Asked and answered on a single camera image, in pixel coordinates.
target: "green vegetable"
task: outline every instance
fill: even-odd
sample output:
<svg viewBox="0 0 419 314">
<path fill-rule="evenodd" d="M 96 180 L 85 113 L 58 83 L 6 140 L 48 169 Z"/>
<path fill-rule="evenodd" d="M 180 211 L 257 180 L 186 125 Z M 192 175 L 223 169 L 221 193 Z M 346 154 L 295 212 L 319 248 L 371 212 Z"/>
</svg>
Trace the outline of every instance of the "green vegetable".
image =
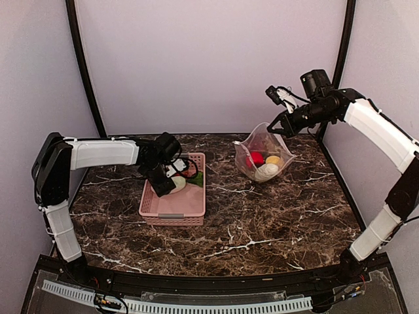
<svg viewBox="0 0 419 314">
<path fill-rule="evenodd" d="M 195 184 L 200 188 L 204 187 L 204 173 L 202 171 L 198 172 L 198 175 L 194 179 L 187 179 L 187 183 Z"/>
</svg>

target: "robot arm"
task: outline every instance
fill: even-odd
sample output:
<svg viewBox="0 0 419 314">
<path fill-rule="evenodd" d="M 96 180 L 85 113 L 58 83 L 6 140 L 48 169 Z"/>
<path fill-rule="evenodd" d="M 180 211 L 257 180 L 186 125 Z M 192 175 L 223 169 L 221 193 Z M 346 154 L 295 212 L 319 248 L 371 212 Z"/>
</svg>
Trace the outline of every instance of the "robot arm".
<svg viewBox="0 0 419 314">
<path fill-rule="evenodd" d="M 347 88 L 336 90 L 324 70 L 313 70 L 301 77 L 310 103 L 292 113 L 280 113 L 269 125 L 272 133 L 292 137 L 303 128 L 319 122 L 337 120 L 348 123 L 367 136 L 402 173 L 386 203 L 367 229 L 340 257 L 340 280 L 348 281 L 362 268 L 363 261 L 377 250 L 413 212 L 419 202 L 419 144 L 377 109 L 371 100 Z M 266 94 L 276 103 L 282 98 L 271 86 Z M 274 128 L 280 122 L 282 128 Z"/>
<path fill-rule="evenodd" d="M 78 140 L 51 133 L 32 167 L 32 177 L 35 201 L 64 260 L 72 262 L 82 256 L 68 208 L 70 171 L 93 166 L 137 165 L 160 197 L 175 188 L 166 166 L 172 166 L 173 157 L 180 152 L 179 142 L 168 133 L 154 141 L 127 137 Z M 176 165 L 178 171 L 185 168 L 184 163 Z"/>
</svg>

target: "pink basket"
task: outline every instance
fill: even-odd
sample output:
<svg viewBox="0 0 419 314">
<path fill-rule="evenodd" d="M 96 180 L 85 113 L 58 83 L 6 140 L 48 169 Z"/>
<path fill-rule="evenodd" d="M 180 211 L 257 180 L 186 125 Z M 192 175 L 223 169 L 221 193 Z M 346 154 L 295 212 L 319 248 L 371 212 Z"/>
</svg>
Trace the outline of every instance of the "pink basket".
<svg viewBox="0 0 419 314">
<path fill-rule="evenodd" d="M 205 214 L 205 154 L 201 152 L 189 153 L 188 157 L 196 162 L 198 170 L 204 174 L 202 188 L 187 183 L 178 193 L 159 198 L 146 181 L 139 206 L 139 214 L 147 224 L 154 226 L 202 226 Z M 188 175 L 195 172 L 190 165 Z"/>
</svg>

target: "plastic bag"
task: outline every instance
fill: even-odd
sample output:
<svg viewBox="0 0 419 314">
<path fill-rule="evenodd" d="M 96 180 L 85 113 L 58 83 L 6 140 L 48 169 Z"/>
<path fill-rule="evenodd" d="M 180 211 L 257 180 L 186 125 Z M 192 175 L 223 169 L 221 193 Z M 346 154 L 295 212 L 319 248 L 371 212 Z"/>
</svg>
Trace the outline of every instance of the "plastic bag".
<svg viewBox="0 0 419 314">
<path fill-rule="evenodd" d="M 288 150 L 280 135 L 268 132 L 268 125 L 266 122 L 261 123 L 245 141 L 234 142 L 237 168 L 257 182 L 265 182 L 279 175 L 296 157 Z M 257 160 L 258 166 L 254 162 L 256 157 L 260 159 Z"/>
</svg>

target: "yellow object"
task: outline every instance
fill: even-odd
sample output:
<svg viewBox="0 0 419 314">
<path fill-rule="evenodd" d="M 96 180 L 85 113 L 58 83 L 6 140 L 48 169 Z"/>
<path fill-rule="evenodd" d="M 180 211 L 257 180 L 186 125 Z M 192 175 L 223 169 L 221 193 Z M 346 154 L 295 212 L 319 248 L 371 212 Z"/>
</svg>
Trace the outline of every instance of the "yellow object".
<svg viewBox="0 0 419 314">
<path fill-rule="evenodd" d="M 269 156 L 266 161 L 267 164 L 275 164 L 278 167 L 282 167 L 283 166 L 283 159 L 281 157 L 278 156 Z"/>
</svg>

